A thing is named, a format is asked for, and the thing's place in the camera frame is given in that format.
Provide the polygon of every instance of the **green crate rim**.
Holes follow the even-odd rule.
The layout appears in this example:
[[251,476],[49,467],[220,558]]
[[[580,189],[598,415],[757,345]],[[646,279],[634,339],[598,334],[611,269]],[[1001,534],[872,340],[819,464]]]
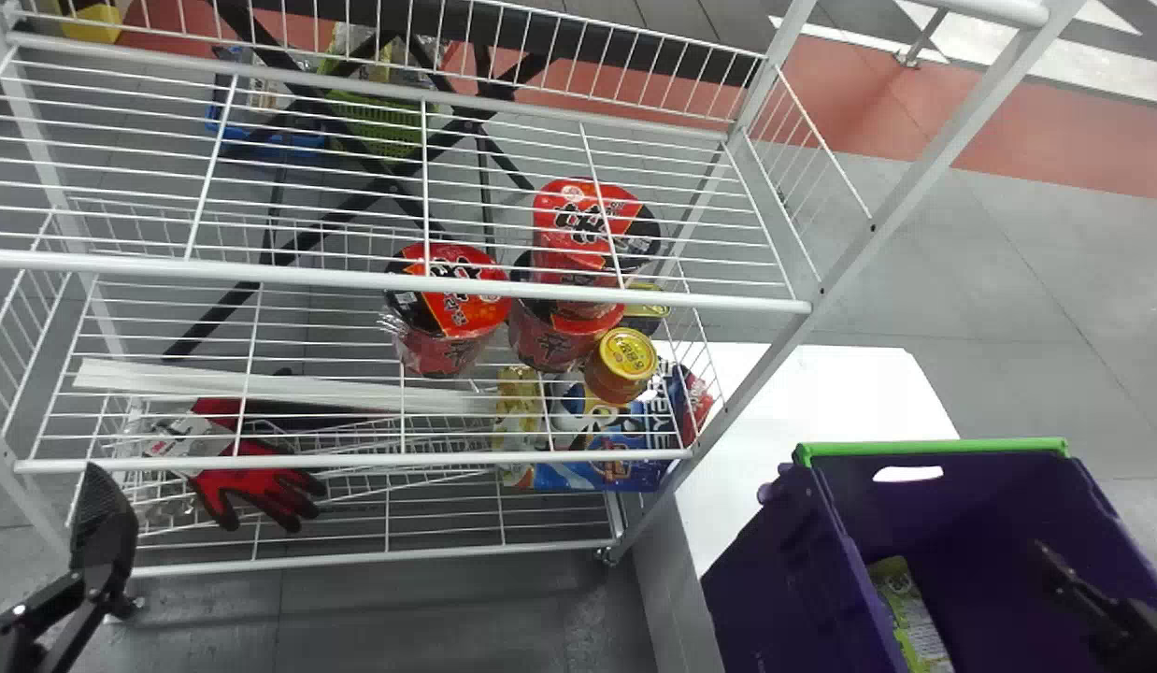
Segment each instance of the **green crate rim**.
[[810,467],[817,457],[959,454],[968,452],[1051,451],[1069,457],[1064,437],[1015,437],[1004,439],[938,439],[926,442],[806,442],[795,448],[795,463]]

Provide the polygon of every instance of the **instant noodle cup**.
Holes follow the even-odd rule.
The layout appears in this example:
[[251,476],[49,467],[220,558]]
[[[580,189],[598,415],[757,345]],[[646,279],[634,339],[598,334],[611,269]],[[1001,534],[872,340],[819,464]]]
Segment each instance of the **instant noodle cup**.
[[[516,261],[514,281],[525,281],[528,256]],[[594,319],[572,318],[550,299],[515,299],[508,319],[508,342],[516,357],[537,371],[561,372],[585,358],[625,316],[625,304]]]
[[[600,216],[600,195],[607,225]],[[612,259],[613,243],[616,260]],[[625,283],[657,256],[661,227],[653,213],[614,184],[587,178],[554,179],[532,200],[532,281],[563,286],[618,287],[616,261]],[[614,304],[558,302],[574,318],[599,318]]]
[[[388,273],[426,273],[426,247],[413,243],[399,251]],[[429,244],[429,274],[507,281],[485,252],[458,243]],[[399,318],[400,361],[425,378],[454,378],[479,357],[492,333],[508,318],[510,297],[459,293],[386,290],[388,308]]]

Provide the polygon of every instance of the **yellow item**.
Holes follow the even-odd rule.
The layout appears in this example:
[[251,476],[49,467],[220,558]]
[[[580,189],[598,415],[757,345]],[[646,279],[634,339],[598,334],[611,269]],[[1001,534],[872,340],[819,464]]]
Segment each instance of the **yellow item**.
[[83,9],[75,9],[75,17],[87,22],[101,22],[104,25],[74,24],[62,22],[62,34],[73,39],[82,42],[98,42],[101,44],[113,44],[121,35],[121,13],[117,7],[111,7],[103,2],[89,5]]
[[657,350],[644,334],[617,327],[599,341],[599,360],[614,378],[643,380],[657,369]]

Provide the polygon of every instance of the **white metal bar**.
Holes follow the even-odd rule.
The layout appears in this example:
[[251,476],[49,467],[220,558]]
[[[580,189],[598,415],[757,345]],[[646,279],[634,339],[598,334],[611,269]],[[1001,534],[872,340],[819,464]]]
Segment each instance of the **white metal bar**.
[[609,252],[612,254],[612,266],[616,269],[616,284],[625,288],[625,274],[620,272],[620,256],[616,252],[616,237],[612,236],[612,222],[607,219],[607,207],[604,205],[604,188],[599,186],[599,175],[596,171],[596,160],[591,157],[591,142],[587,140],[587,127],[578,123],[578,134],[582,135],[582,148],[587,154],[587,168],[591,171],[591,182],[596,184],[596,201],[599,201],[599,217],[604,221],[604,234],[607,235]]
[[260,400],[300,401],[317,398],[326,405],[351,408],[384,408],[397,399],[404,400],[410,413],[489,414],[493,408],[476,404],[459,391],[443,389],[406,389],[379,383],[345,383],[312,376],[268,376],[237,374],[212,369],[131,363],[83,358],[75,372],[73,387],[109,389],[130,393],[193,393],[193,395],[241,397],[249,386],[250,395]]
[[133,50],[128,46],[110,46],[110,44],[95,44],[91,42],[75,42],[46,35],[30,32],[12,32],[7,35],[10,43],[19,46],[35,47],[35,50],[60,51],[66,54],[79,54],[88,57],[104,57],[105,59],[131,60],[135,62],[168,66],[174,68],[187,68],[200,72],[236,74],[239,76],[258,77],[264,81],[294,82],[294,84],[314,86],[319,89],[352,90],[355,94],[378,95],[378,97],[425,101],[428,103],[441,103],[444,105],[472,108],[472,110],[487,110],[493,112],[509,112],[510,114],[535,114],[550,119],[582,120],[582,123],[611,126],[613,128],[629,128],[635,131],[661,132],[669,135],[684,138],[698,138],[701,140],[724,140],[724,133],[707,131],[701,128],[673,126],[649,120],[617,118],[611,114],[595,114],[595,112],[581,112],[577,110],[560,110],[560,108],[547,108],[543,105],[531,105],[514,101],[499,101],[495,98],[476,97],[476,95],[448,94],[437,89],[411,88],[410,86],[386,84],[381,81],[344,80],[338,76],[323,75],[312,72],[280,71],[236,61],[221,61],[216,59],[198,59],[194,56],[169,54],[162,51]]
[[920,51],[923,51],[924,46],[928,46],[928,42],[931,42],[933,34],[936,29],[941,27],[945,17],[949,16],[949,9],[936,9],[936,13],[931,14],[928,22],[920,31],[920,36],[915,38],[915,42],[907,47],[907,51],[896,51],[894,60],[905,68],[918,68],[920,67]]
[[[678,235],[673,238],[673,244],[665,252],[663,264],[657,269],[658,278],[670,278],[673,275],[673,266],[676,266],[683,257],[683,251],[686,249],[687,242],[690,242],[691,236],[694,235],[694,230],[703,224],[702,216],[707,213],[707,205],[712,202],[712,199],[718,195],[720,183],[725,179],[729,172],[729,164],[723,157],[724,148],[723,143],[715,149],[713,154],[713,161],[707,163],[707,171],[703,172],[701,179],[699,179],[699,186],[691,195],[690,205],[683,212],[680,217],[681,225],[678,230]],[[736,183],[736,178],[729,178],[732,183]],[[759,227],[765,227],[765,222],[758,222]]]
[[237,75],[233,76],[229,81],[229,90],[226,94],[226,103],[221,110],[221,118],[216,121],[216,140],[212,145],[212,151],[208,154],[208,165],[206,167],[206,173],[204,173],[204,180],[201,183],[201,197],[197,198],[197,209],[192,214],[192,231],[189,232],[189,243],[184,247],[184,259],[191,259],[192,249],[197,243],[197,234],[201,230],[201,215],[204,214],[204,206],[206,206],[206,200],[208,198],[208,186],[212,184],[212,175],[216,171],[216,160],[221,156],[221,141],[226,138],[226,123],[229,120],[229,110],[234,108],[234,94],[237,91]]
[[[583,451],[582,460],[605,463],[617,460],[684,460],[693,453],[688,449],[626,449],[626,451]],[[118,457],[95,459],[108,471],[134,469],[260,469],[279,467],[429,467],[440,465],[524,465],[531,463],[574,463],[570,451],[464,451],[448,454],[312,454],[312,456],[202,456],[202,457]],[[89,461],[83,459],[19,460],[19,474],[65,474],[83,472]]]
[[43,535],[49,549],[58,559],[65,561],[69,557],[69,553],[67,553],[65,533],[62,533],[65,531],[62,519],[59,519],[54,510],[42,497],[36,497],[22,482],[19,482],[14,469],[12,469],[14,461],[14,450],[6,443],[6,437],[0,428],[0,486],[6,490],[6,495],[9,495],[9,500],[14,501],[14,504],[22,510],[29,523],[35,525],[35,530]]
[[[740,168],[737,167],[737,160],[731,156],[731,150],[724,148],[724,158],[728,158],[728,164],[731,165],[731,170],[737,176],[740,176]],[[761,209],[758,208],[757,201],[753,199],[753,192],[750,191],[749,184],[744,180],[740,183],[742,188],[745,191],[745,195],[749,197],[749,205],[753,207],[753,214],[758,222],[765,222],[766,220],[761,216]],[[790,283],[790,276],[787,275],[787,267],[782,264],[782,256],[779,256],[779,247],[774,244],[774,237],[771,236],[771,229],[768,227],[761,227],[761,234],[766,235],[766,243],[771,244],[771,252],[774,254],[774,261],[779,264],[779,272],[782,273],[782,282],[787,286],[788,293],[790,293],[790,298],[796,299],[794,286]]]
[[1036,60],[1056,39],[1061,30],[1068,25],[1082,7],[1082,0],[1053,0],[1049,3],[1047,25],[1039,30],[1019,30],[1015,34],[997,60],[986,68],[985,75],[973,86],[973,89],[941,132],[923,149],[920,158],[904,172],[894,188],[874,213],[871,236],[861,236],[826,274],[821,293],[825,295],[839,293],[839,287],[850,280],[870,257],[898,230],[919,206],[928,188],[941,178],[941,175],[956,161],[961,149],[975,136],[981,126],[998,109],[998,105],[1010,95],[1010,91],[1027,74]]
[[794,101],[795,105],[799,108],[799,113],[802,114],[802,118],[804,118],[806,126],[809,126],[810,132],[815,134],[815,140],[819,141],[820,148],[823,148],[825,153],[827,153],[827,158],[830,158],[832,165],[835,167],[835,172],[839,172],[840,178],[843,179],[845,186],[848,186],[848,191],[853,194],[853,199],[856,199],[857,204],[861,205],[861,209],[864,210],[865,217],[871,217],[869,213],[869,206],[865,205],[865,200],[862,199],[861,194],[857,193],[857,188],[853,186],[853,180],[848,179],[848,175],[845,173],[843,168],[840,168],[840,162],[835,161],[835,154],[832,153],[832,149],[827,146],[827,141],[824,140],[824,136],[821,135],[821,133],[819,133],[819,127],[815,126],[815,120],[810,118],[810,114],[806,114],[806,109],[802,106],[802,101],[799,101],[799,95],[795,94],[795,90],[791,88],[790,82],[787,81],[787,75],[782,74],[782,71],[779,71],[779,80],[782,81],[782,84],[790,93],[791,101]]
[[799,38],[799,31],[813,8],[815,0],[793,0],[787,8],[787,13],[782,17],[782,25],[779,25],[779,31],[771,39],[771,46],[766,50],[764,65],[753,76],[745,104],[742,106],[740,113],[737,114],[737,123],[732,125],[732,135],[749,132],[753,119],[757,119],[761,112],[761,103],[766,102],[766,96],[769,95],[771,87],[774,86],[776,72],[786,62],[787,56],[795,46],[795,39]]
[[1048,7],[1039,0],[915,0],[915,3],[1022,29],[1044,27],[1049,17]]
[[425,234],[425,274],[429,275],[433,256],[429,254],[429,116],[425,101],[420,102],[420,229]]
[[[757,149],[753,148],[752,140],[749,140],[749,138],[746,136],[742,136],[742,143],[744,143],[745,148],[749,149],[746,158],[753,158],[753,161],[757,162],[756,167],[757,170],[761,172],[761,175],[766,175],[766,172],[764,172],[766,170],[761,167],[761,157],[757,156]],[[804,245],[804,239],[802,239],[799,231],[795,229],[793,214],[788,213],[787,206],[782,202],[782,198],[779,197],[779,191],[776,191],[774,184],[771,183],[769,179],[766,179],[766,186],[771,188],[771,195],[774,198],[774,204],[779,206],[779,210],[780,213],[782,213],[783,221],[787,222],[787,227],[790,227],[790,235],[794,236],[797,243],[799,243],[799,251],[802,252],[802,256],[804,256],[804,259],[806,260],[806,266],[810,267],[810,272],[812,272],[815,276],[815,282],[823,282],[823,278],[820,278],[819,275],[819,269],[815,268],[815,260],[810,259],[810,252],[806,251],[806,246]]]
[[[242,424],[245,424],[245,400],[249,400],[252,393],[250,390],[250,379],[255,376],[252,374],[255,370],[255,348],[259,342],[259,315],[263,311],[264,293],[266,293],[266,286],[259,286],[258,290],[255,290],[255,319],[250,321],[250,343],[245,346],[245,376],[241,378],[242,392],[241,399],[237,400],[237,419],[236,424],[234,424],[234,456],[237,456],[242,449]],[[71,386],[79,387],[79,379],[80,376],[75,376]]]
[[17,383],[17,391],[14,393],[14,399],[10,400],[9,402],[9,412],[6,415],[6,421],[2,422],[1,424],[2,435],[5,435],[6,431],[9,431],[9,427],[13,426],[14,423],[14,416],[17,413],[17,405],[19,402],[22,401],[22,393],[27,391],[27,383],[31,377],[31,371],[35,370],[35,363],[39,358],[39,353],[43,350],[43,345],[46,341],[47,332],[54,324],[54,316],[59,308],[59,304],[62,302],[62,290],[65,289],[65,287],[61,287],[59,289],[59,293],[54,295],[54,299],[51,302],[51,310],[47,311],[47,316],[44,319],[43,327],[39,328],[39,338],[37,338],[37,341],[35,342],[35,349],[31,352],[31,358],[29,358],[29,362],[27,362],[27,367],[23,368],[22,380],[19,380]]
[[294,568],[322,568],[376,563],[386,561],[426,561],[427,559],[466,559],[495,554],[539,554],[561,550],[592,549],[607,546],[614,540],[578,540],[560,542],[523,542],[516,545],[484,545],[471,547],[447,547],[426,549],[385,550],[369,554],[319,554],[295,555],[285,559],[258,559],[258,561],[220,561],[208,563],[176,563],[176,565],[148,565],[134,568],[134,578],[175,578],[183,575],[208,572],[244,572],[250,570],[287,570]]
[[739,295],[702,295],[621,290],[616,287],[545,286],[506,280],[464,280],[400,273],[366,273],[301,267],[274,267],[207,260],[172,260],[165,257],[79,256],[74,252],[29,252],[0,249],[0,268],[42,268],[93,272],[148,278],[189,278],[189,280],[275,282],[287,286],[352,287],[359,290],[414,290],[415,293],[466,293],[507,295],[531,299],[569,299],[620,304],[664,304],[669,306],[762,310],[808,315],[809,302]]
[[865,264],[877,254],[877,249],[890,238],[891,235],[902,224],[912,209],[921,201],[931,184],[941,177],[960,150],[979,132],[985,121],[997,110],[1002,101],[1023,80],[1024,74],[1031,69],[1031,65],[1039,59],[1048,44],[1056,39],[1061,30],[1071,21],[1082,8],[1084,0],[1052,0],[1048,3],[1049,16],[1047,24],[1040,30],[1022,30],[1011,38],[1011,42],[994,61],[977,86],[970,91],[961,103],[953,118],[945,123],[941,133],[928,143],[928,148],[915,163],[908,169],[899,184],[896,184],[890,197],[877,209],[872,217],[872,235],[862,235],[840,257],[837,266],[826,275],[821,284],[823,298],[815,306],[815,312],[809,316],[793,316],[774,340],[766,353],[758,358],[753,369],[750,370],[739,387],[732,392],[724,402],[724,408],[707,423],[706,429],[699,435],[695,444],[695,457],[692,460],[680,464],[671,474],[661,490],[657,500],[642,516],[638,524],[633,525],[625,533],[625,539],[612,547],[611,557],[613,561],[622,557],[635,540],[640,539],[657,512],[659,504],[669,502],[673,493],[685,481],[692,469],[698,467],[707,449],[723,436],[724,431],[740,416],[745,407],[749,406],[753,397],[774,376],[776,369],[790,356],[793,350],[809,338],[810,332],[819,323],[820,316],[825,315],[835,301],[839,301],[843,293],[843,286],[852,280]]

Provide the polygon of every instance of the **caster wheel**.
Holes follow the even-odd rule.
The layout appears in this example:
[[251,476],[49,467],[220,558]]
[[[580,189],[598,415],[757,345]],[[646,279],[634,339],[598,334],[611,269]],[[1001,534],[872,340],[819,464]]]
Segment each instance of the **caster wheel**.
[[600,547],[596,549],[596,562],[603,563],[607,568],[616,568],[620,560],[613,557],[612,547]]
[[139,613],[139,609],[146,606],[147,599],[142,597],[124,597],[120,601],[117,601],[117,605],[113,605],[113,609],[110,611],[110,615],[105,617],[105,621],[109,621],[109,617],[117,617],[119,622],[125,622],[126,619],[133,617],[134,614]]

